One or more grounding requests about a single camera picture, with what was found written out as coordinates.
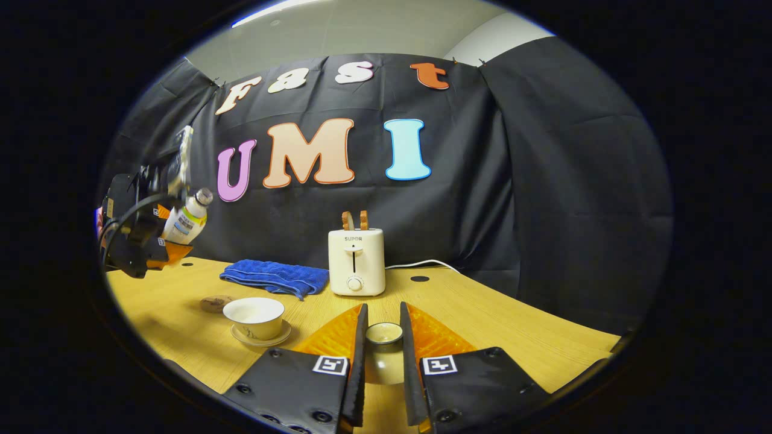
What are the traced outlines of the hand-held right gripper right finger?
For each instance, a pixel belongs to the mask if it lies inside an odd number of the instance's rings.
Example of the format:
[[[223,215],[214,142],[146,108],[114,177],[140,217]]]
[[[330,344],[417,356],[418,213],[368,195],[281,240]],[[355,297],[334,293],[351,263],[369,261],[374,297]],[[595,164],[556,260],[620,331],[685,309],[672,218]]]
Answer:
[[[403,390],[421,433],[509,433],[549,394],[499,347],[475,348],[403,302]]]

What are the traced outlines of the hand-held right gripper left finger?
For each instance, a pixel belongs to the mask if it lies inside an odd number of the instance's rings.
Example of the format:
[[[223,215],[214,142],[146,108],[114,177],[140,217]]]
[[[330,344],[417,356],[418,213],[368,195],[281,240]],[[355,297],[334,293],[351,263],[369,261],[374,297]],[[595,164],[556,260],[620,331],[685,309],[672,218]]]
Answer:
[[[224,394],[281,432],[351,433],[363,424],[369,307],[356,305],[292,349],[268,349]]]

